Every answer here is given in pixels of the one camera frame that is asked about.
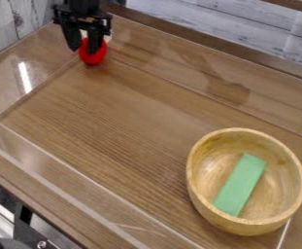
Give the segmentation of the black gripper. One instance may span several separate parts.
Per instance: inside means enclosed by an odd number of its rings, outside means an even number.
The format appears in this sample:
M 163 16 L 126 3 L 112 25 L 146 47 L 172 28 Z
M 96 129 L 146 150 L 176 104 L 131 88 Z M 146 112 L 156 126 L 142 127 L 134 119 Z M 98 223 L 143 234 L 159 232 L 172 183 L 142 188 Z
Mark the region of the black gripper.
M 103 35 L 112 31 L 112 15 L 100 7 L 100 0 L 65 0 L 54 7 L 54 22 L 62 26 L 68 47 L 76 51 L 82 44 L 80 30 L 88 30 L 88 54 L 99 51 Z

